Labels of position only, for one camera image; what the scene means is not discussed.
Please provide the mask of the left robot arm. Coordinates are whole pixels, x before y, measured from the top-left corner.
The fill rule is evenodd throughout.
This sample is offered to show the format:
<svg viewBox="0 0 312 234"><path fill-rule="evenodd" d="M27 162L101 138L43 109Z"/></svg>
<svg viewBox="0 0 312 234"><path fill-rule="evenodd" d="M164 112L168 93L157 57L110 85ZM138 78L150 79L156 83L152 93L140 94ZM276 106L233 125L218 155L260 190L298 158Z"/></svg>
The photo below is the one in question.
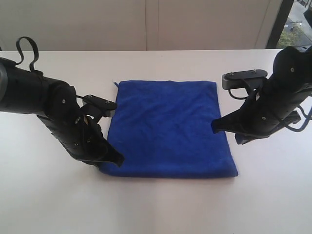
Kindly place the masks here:
<svg viewBox="0 0 312 234"><path fill-rule="evenodd" d="M0 59L0 110L36 115L75 160L96 167L103 162L123 164L124 156L104 138L98 124L101 118L112 117L116 108L116 103L94 95L78 96L65 81Z"/></svg>

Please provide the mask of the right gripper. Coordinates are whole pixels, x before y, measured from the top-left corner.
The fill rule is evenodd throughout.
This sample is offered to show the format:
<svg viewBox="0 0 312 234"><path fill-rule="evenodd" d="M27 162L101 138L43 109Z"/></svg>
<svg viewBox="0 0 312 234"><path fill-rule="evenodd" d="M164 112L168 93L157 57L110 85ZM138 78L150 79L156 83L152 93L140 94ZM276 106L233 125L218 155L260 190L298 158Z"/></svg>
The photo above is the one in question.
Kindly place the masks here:
<svg viewBox="0 0 312 234"><path fill-rule="evenodd" d="M214 134L235 133L238 145L268 138L293 122L293 94L290 92L250 93L239 111L214 119Z"/></svg>

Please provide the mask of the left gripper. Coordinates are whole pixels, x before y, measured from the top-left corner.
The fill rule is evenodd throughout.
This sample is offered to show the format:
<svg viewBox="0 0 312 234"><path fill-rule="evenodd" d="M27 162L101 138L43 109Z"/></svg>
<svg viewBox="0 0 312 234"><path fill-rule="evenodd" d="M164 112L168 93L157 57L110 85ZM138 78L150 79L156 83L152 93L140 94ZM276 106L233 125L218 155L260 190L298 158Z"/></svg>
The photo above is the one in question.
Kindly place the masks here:
<svg viewBox="0 0 312 234"><path fill-rule="evenodd" d="M79 107L67 107L37 118L50 130L75 160L100 168L103 163L120 167L124 156L104 137L101 127L86 117Z"/></svg>

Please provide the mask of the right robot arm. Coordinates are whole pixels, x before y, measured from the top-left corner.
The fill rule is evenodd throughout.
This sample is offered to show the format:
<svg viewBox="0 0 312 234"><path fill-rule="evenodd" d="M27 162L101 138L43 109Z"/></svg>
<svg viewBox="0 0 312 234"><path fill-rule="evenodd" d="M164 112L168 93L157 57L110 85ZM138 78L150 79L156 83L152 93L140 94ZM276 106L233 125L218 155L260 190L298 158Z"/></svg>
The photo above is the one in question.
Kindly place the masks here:
<svg viewBox="0 0 312 234"><path fill-rule="evenodd" d="M277 53L271 76L261 69L230 72L222 76L222 87L248 95L238 110L212 121L213 133L234 133L237 144L246 144L283 128L302 132L312 119L297 111L312 95L312 51L286 47Z"/></svg>

